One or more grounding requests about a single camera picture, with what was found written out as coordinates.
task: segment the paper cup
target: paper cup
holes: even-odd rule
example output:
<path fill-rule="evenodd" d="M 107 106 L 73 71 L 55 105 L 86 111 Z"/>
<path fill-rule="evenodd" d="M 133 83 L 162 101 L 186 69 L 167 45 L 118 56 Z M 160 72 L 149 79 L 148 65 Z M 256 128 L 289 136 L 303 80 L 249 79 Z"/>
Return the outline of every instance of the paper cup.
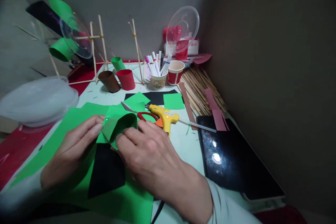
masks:
<path fill-rule="evenodd" d="M 116 93 L 120 90 L 120 85 L 111 71 L 103 71 L 98 75 L 98 79 L 104 84 L 110 93 Z"/>
<path fill-rule="evenodd" d="M 56 41 L 55 44 L 53 44 L 49 48 L 49 52 L 55 58 L 64 62 L 68 62 L 77 52 L 73 51 L 72 48 L 73 49 L 77 48 L 78 51 L 78 45 L 74 40 L 72 40 L 71 38 L 60 38 L 59 40 Z"/>
<path fill-rule="evenodd" d="M 124 90 L 132 90 L 135 88 L 135 82 L 132 70 L 123 69 L 117 72 L 117 76 Z"/>
<path fill-rule="evenodd" d="M 120 70 L 126 69 L 123 61 L 120 57 L 115 57 L 111 59 L 111 63 L 114 66 L 115 70 L 118 72 Z"/>
<path fill-rule="evenodd" d="M 160 90 L 165 86 L 167 74 L 165 74 L 163 76 L 159 76 L 159 77 L 150 74 L 150 77 L 151 77 L 150 79 L 151 79 L 153 88 L 155 90 Z"/>
<path fill-rule="evenodd" d="M 184 63 L 182 61 L 171 61 L 168 67 L 168 83 L 176 86 L 181 79 Z"/>

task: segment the right hand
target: right hand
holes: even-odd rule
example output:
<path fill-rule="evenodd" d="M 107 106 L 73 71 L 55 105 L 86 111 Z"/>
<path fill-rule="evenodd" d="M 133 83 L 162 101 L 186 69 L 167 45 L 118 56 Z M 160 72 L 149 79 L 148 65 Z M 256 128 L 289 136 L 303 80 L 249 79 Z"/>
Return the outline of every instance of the right hand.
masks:
<path fill-rule="evenodd" d="M 208 182 L 176 153 L 167 133 L 150 121 L 138 121 L 116 137 L 118 153 L 133 177 L 155 197 L 192 223 L 212 215 Z"/>

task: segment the pink paper strip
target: pink paper strip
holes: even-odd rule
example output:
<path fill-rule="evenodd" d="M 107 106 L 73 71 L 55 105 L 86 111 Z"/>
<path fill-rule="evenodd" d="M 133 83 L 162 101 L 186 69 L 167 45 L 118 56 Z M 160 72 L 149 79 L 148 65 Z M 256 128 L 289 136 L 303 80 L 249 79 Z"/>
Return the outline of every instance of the pink paper strip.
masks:
<path fill-rule="evenodd" d="M 226 131 L 225 123 L 223 121 L 223 112 L 221 110 L 212 110 L 212 115 L 215 120 L 216 130 Z"/>
<path fill-rule="evenodd" d="M 212 90 L 210 88 L 204 89 L 204 93 L 206 95 L 206 99 L 208 100 L 209 106 L 211 110 L 220 110 L 218 107 L 214 97 L 212 96 Z"/>
<path fill-rule="evenodd" d="M 224 117 L 224 113 L 223 113 L 223 111 L 221 111 L 221 112 L 222 112 L 222 117 L 223 117 L 223 121 L 224 121 L 224 123 L 225 123 L 225 126 L 226 126 L 227 130 L 230 131 L 229 126 L 228 126 L 228 124 L 226 123 L 226 120 L 225 120 L 225 117 Z"/>

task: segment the left hand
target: left hand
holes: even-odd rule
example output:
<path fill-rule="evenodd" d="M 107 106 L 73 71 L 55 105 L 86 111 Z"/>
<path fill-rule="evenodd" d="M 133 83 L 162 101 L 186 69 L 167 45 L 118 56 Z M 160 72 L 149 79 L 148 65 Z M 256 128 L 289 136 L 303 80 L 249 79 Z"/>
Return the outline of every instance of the left hand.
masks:
<path fill-rule="evenodd" d="M 101 132 L 104 119 L 103 115 L 94 115 L 67 133 L 42 170 L 41 185 L 44 190 L 53 189 L 74 173 Z"/>

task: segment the green paper cup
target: green paper cup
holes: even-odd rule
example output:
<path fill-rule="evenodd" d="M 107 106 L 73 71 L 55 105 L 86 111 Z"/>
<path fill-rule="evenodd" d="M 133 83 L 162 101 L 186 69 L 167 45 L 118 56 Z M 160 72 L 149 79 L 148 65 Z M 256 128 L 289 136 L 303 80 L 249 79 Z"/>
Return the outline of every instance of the green paper cup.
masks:
<path fill-rule="evenodd" d="M 63 20 L 66 22 L 66 24 L 74 29 L 78 30 L 77 23 L 76 22 L 68 22 L 71 17 L 74 16 L 72 13 L 71 7 L 63 2 L 62 0 L 49 0 L 49 5 L 52 8 L 54 12 Z"/>
<path fill-rule="evenodd" d="M 71 48 L 77 48 L 77 50 L 73 51 L 68 46 L 68 44 L 71 45 Z M 55 58 L 64 62 L 68 62 L 69 60 L 71 60 L 73 55 L 75 55 L 78 49 L 79 49 L 78 45 L 71 38 L 60 38 L 59 40 L 56 41 L 55 44 L 53 44 L 49 48 L 49 52 Z"/>
<path fill-rule="evenodd" d="M 113 64 L 115 70 L 118 72 L 120 70 L 126 69 L 123 61 L 120 57 L 115 57 L 111 59 L 111 63 Z"/>

